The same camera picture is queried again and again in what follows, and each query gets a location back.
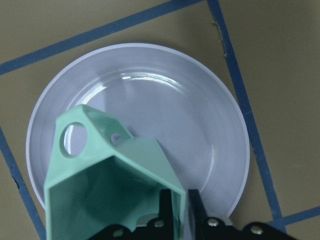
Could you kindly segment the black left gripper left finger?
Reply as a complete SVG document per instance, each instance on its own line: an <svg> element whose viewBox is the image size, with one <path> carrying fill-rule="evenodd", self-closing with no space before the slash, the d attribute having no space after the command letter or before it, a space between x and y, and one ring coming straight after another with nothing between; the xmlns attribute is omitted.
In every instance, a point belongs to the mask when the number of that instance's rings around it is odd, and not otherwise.
<svg viewBox="0 0 320 240"><path fill-rule="evenodd" d="M159 212L158 218L164 222L165 225L173 225L173 207L172 207L172 193L170 189L162 189L159 193Z"/></svg>

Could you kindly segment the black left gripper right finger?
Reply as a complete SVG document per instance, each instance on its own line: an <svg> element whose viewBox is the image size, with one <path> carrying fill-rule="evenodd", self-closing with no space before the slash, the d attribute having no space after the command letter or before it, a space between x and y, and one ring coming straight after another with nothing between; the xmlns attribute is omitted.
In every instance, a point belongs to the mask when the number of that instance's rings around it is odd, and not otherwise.
<svg viewBox="0 0 320 240"><path fill-rule="evenodd" d="M197 189L188 190L188 217L190 225L197 225L207 217L207 211Z"/></svg>

